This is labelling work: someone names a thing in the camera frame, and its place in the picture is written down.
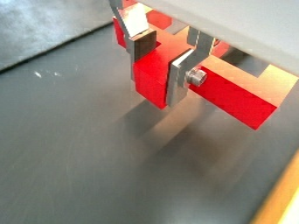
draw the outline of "wooden edge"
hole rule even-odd
[[[276,224],[281,220],[288,204],[299,188],[299,151],[295,153],[284,174],[279,179],[251,224]]]

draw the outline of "white debris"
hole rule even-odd
[[[40,77],[40,78],[42,77],[37,72],[34,72],[34,74],[36,74],[37,77]]]

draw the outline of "screw head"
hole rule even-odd
[[[206,79],[206,73],[194,67],[190,71],[185,72],[185,81],[194,87],[200,86]]]

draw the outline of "red plastic part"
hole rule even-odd
[[[169,63],[190,46],[185,44],[185,34],[172,35],[156,27],[153,29],[156,40],[161,44],[133,64],[134,89],[158,109],[162,109]]]
[[[173,19],[164,15],[157,10],[150,10],[145,14],[146,21],[150,25],[156,26],[160,29],[165,29],[173,22]]]
[[[122,5],[124,5],[124,8],[125,7],[129,7],[130,5],[136,4],[136,1],[133,0],[122,0]]]
[[[227,52],[228,49],[229,49],[229,44],[220,41],[218,44],[216,46],[213,46],[213,48],[210,50],[210,54],[214,57],[220,58],[220,56]]]
[[[118,25],[116,17],[113,17],[113,25],[114,25],[114,32],[116,32],[116,42],[118,45],[121,45],[124,48],[126,48],[126,42],[124,37],[124,32],[121,30],[121,27]]]
[[[190,85],[189,89],[256,130],[276,110],[276,106],[225,80],[206,67],[200,69],[206,72],[206,80],[198,87]]]

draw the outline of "dark gray surface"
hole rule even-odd
[[[112,28],[0,75],[0,223],[248,223],[299,146],[299,86],[257,131],[156,109]]]
[[[109,23],[108,0],[0,0],[0,71]]]

